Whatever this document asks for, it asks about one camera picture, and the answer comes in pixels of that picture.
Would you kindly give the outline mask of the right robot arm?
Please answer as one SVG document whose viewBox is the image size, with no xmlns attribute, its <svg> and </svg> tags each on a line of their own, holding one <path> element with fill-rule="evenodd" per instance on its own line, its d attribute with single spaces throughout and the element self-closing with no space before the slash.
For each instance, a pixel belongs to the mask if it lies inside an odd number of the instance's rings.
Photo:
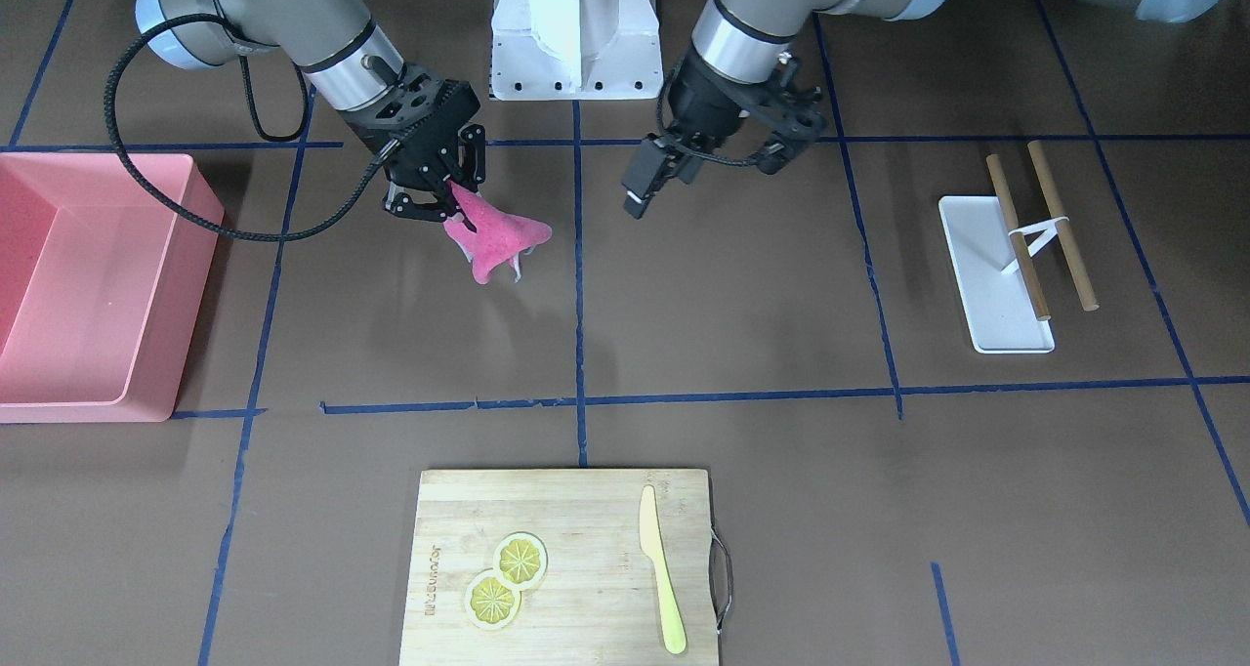
<svg viewBox="0 0 1250 666">
<path fill-rule="evenodd" d="M 469 82 L 402 57 L 365 0 L 138 0 L 135 21 L 140 37 L 105 87 L 116 151 L 116 91 L 141 47 L 184 69 L 245 62 L 278 49 L 372 152 L 362 179 L 388 177 L 388 212 L 478 229 L 462 202 L 485 177 L 478 95 Z"/>
</svg>

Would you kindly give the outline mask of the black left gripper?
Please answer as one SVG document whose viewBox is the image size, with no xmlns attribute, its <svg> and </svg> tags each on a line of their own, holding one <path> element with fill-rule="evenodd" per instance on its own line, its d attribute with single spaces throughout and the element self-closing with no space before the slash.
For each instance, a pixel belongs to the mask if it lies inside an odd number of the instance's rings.
<svg viewBox="0 0 1250 666">
<path fill-rule="evenodd" d="M 665 182 L 695 177 L 702 162 L 776 175 L 799 157 L 829 127 L 818 107 L 824 100 L 821 89 L 795 86 L 800 66 L 796 60 L 775 62 L 764 82 L 736 82 L 688 47 L 666 77 L 669 122 L 661 124 L 661 136 L 648 135 L 639 142 L 624 172 L 625 211 L 641 220 Z M 748 119 L 769 129 L 762 145 L 746 157 L 716 154 Z"/>
</svg>

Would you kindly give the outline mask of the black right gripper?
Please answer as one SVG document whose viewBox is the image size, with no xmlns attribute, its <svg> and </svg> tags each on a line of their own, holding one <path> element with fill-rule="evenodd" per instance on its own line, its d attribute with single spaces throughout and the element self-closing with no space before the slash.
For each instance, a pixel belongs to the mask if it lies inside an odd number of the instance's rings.
<svg viewBox="0 0 1250 666">
<path fill-rule="evenodd" d="M 474 122 L 480 107 L 472 84 L 406 62 L 374 102 L 342 112 L 369 149 L 398 142 L 384 162 L 392 181 L 381 202 L 385 211 L 442 222 L 448 234 L 478 234 L 478 186 L 485 181 L 485 129 Z M 442 182 L 452 199 L 441 192 Z"/>
</svg>

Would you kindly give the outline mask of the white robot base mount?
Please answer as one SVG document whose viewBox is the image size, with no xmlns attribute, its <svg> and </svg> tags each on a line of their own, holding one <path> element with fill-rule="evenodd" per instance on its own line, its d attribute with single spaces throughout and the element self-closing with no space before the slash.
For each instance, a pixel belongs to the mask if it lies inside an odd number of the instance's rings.
<svg viewBox="0 0 1250 666">
<path fill-rule="evenodd" d="M 502 102 L 658 97 L 656 0 L 494 0 L 488 92 Z"/>
</svg>

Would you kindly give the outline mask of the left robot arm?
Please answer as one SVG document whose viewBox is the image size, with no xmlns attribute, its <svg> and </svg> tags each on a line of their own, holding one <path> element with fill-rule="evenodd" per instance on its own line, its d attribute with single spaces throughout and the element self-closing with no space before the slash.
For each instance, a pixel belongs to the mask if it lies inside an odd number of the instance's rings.
<svg viewBox="0 0 1250 666">
<path fill-rule="evenodd" d="M 621 185 L 642 217 L 666 182 L 692 182 L 702 164 L 775 175 L 825 131 L 821 89 L 798 87 L 795 37 L 812 15 L 914 21 L 946 0 L 708 0 L 682 57 L 662 79 L 656 131 L 642 137 Z M 1219 0 L 1080 0 L 1142 21 L 1188 22 Z"/>
</svg>

